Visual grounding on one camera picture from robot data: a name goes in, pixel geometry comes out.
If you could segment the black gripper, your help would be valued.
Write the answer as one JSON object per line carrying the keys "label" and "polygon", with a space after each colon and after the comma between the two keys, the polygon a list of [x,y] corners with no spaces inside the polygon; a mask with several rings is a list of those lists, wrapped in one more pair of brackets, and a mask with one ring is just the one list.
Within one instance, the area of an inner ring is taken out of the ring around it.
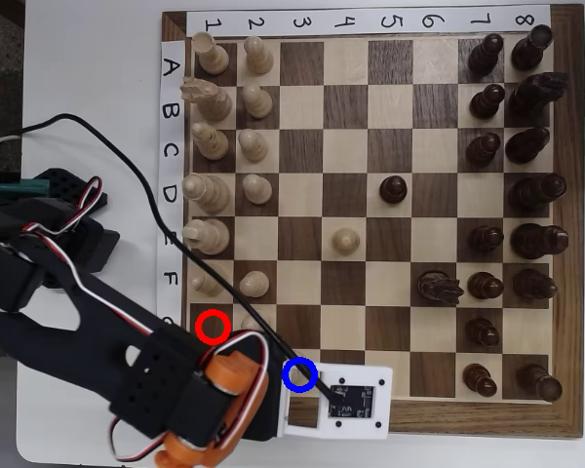
{"label": "black gripper", "polygon": [[282,387],[281,372],[286,361],[285,354],[274,341],[268,336],[265,339],[269,349],[268,386],[260,408],[243,436],[244,440],[255,442],[266,442],[277,436]]}

